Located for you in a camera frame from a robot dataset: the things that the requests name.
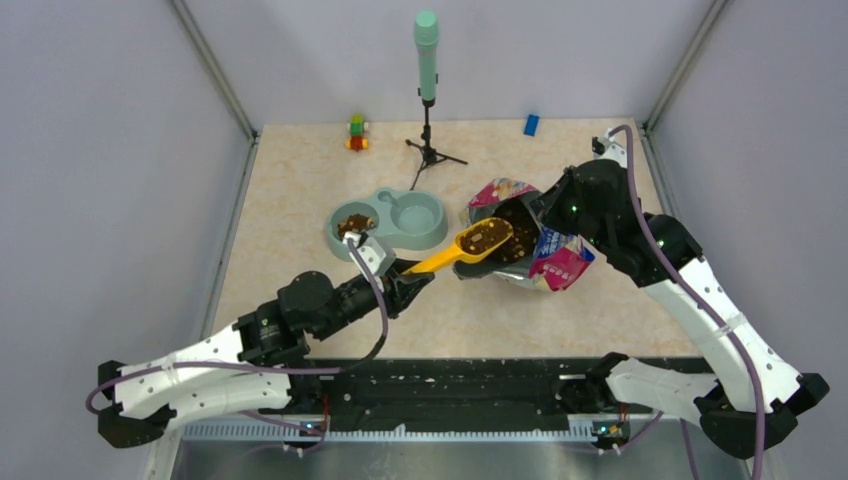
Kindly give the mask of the cat food bag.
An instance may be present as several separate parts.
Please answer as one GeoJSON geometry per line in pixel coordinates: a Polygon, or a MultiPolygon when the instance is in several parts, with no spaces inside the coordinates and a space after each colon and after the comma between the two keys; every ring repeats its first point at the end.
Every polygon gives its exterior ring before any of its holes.
{"type": "Polygon", "coordinates": [[[495,178],[476,193],[459,213],[468,227],[484,218],[509,222],[513,236],[476,264],[458,262],[453,271],[461,280],[498,277],[526,289],[564,291],[595,260],[583,240],[543,226],[537,199],[542,193],[529,183],[495,178]]]}

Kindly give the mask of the yellow plastic scoop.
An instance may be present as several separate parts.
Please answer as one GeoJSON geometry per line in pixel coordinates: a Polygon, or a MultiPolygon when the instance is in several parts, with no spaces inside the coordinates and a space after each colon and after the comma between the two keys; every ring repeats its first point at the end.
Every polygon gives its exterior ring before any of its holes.
{"type": "Polygon", "coordinates": [[[458,233],[449,248],[417,263],[405,274],[435,273],[456,262],[479,263],[513,235],[514,228],[507,220],[484,218],[458,233]]]}

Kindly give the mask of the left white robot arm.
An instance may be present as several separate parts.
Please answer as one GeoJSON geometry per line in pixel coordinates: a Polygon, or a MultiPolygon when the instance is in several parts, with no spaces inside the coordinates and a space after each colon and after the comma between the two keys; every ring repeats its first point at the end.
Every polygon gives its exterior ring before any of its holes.
{"type": "Polygon", "coordinates": [[[108,404],[95,412],[98,434],[114,448],[152,443],[188,423],[239,413],[312,414],[323,377],[361,366],[318,367],[307,340],[323,341],[373,311],[395,319],[435,278],[397,261],[382,276],[360,274],[333,285],[308,271],[276,298],[218,333],[147,363],[104,362],[98,392],[108,404]]]}

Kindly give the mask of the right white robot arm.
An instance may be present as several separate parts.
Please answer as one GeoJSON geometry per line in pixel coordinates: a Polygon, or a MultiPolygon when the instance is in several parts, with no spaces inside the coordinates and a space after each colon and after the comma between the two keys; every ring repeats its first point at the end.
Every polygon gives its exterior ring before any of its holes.
{"type": "Polygon", "coordinates": [[[587,376],[600,412],[620,404],[661,411],[698,426],[722,451],[751,459],[781,443],[829,385],[783,360],[724,292],[686,227],[641,209],[618,162],[564,170],[537,200],[540,223],[587,240],[685,331],[709,365],[685,374],[610,353],[587,376]]]}

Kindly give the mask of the green double pet bowl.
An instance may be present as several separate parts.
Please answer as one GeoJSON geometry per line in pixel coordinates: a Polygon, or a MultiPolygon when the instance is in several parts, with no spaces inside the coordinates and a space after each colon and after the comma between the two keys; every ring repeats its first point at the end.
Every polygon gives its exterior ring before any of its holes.
{"type": "Polygon", "coordinates": [[[350,217],[366,217],[366,231],[394,249],[426,251],[437,247],[448,235],[448,218],[443,203],[432,193],[391,188],[377,189],[370,196],[344,202],[328,216],[324,236],[334,256],[350,261],[339,228],[350,217]]]}

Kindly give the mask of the blue block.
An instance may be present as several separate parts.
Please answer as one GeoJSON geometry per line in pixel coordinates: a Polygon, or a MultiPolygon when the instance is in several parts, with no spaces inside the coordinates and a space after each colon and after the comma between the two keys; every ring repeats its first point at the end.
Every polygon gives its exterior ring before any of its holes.
{"type": "Polygon", "coordinates": [[[526,136],[534,136],[538,129],[538,124],[540,121],[540,117],[535,114],[529,114],[526,118],[525,127],[523,133],[526,136]]]}

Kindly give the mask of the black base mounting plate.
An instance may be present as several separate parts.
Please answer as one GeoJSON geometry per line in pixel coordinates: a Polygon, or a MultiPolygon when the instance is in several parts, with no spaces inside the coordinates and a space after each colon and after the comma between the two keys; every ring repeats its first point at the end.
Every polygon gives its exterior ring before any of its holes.
{"type": "Polygon", "coordinates": [[[573,416],[618,418],[612,398],[595,396],[586,373],[598,357],[378,358],[357,366],[319,359],[319,367],[344,372],[295,378],[294,398],[280,414],[315,415],[333,432],[531,432],[564,431],[573,416]]]}

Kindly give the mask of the black tripod microphone stand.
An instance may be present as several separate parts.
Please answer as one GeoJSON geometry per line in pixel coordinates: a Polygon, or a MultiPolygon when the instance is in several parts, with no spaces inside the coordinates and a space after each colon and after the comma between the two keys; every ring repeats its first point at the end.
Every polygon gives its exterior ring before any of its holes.
{"type": "Polygon", "coordinates": [[[460,165],[467,166],[468,162],[462,160],[460,158],[444,154],[438,151],[431,143],[432,140],[432,125],[430,121],[430,110],[435,106],[434,100],[423,100],[422,101],[424,107],[424,123],[422,126],[422,132],[420,135],[421,142],[415,143],[410,139],[405,140],[405,144],[408,147],[416,148],[421,154],[421,162],[416,171],[416,174],[413,178],[412,184],[409,188],[410,191],[414,191],[418,185],[421,174],[431,168],[433,166],[439,165],[444,162],[455,162],[460,165]]]}

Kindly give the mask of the colourful toy block figure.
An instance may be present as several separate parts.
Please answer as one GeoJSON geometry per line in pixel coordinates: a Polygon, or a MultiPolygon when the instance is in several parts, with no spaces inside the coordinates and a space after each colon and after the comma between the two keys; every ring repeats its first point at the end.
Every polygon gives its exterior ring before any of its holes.
{"type": "Polygon", "coordinates": [[[369,148],[369,140],[367,133],[370,125],[361,114],[354,114],[347,123],[348,139],[345,143],[345,148],[351,151],[359,152],[369,148]]]}

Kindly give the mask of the green microphone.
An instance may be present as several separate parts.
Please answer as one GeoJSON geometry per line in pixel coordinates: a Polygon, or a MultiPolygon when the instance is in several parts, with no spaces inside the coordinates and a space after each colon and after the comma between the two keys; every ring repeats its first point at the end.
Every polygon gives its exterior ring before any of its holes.
{"type": "Polygon", "coordinates": [[[437,15],[429,10],[416,14],[413,39],[417,51],[419,72],[419,97],[425,107],[432,107],[438,84],[436,50],[440,38],[437,15]]]}

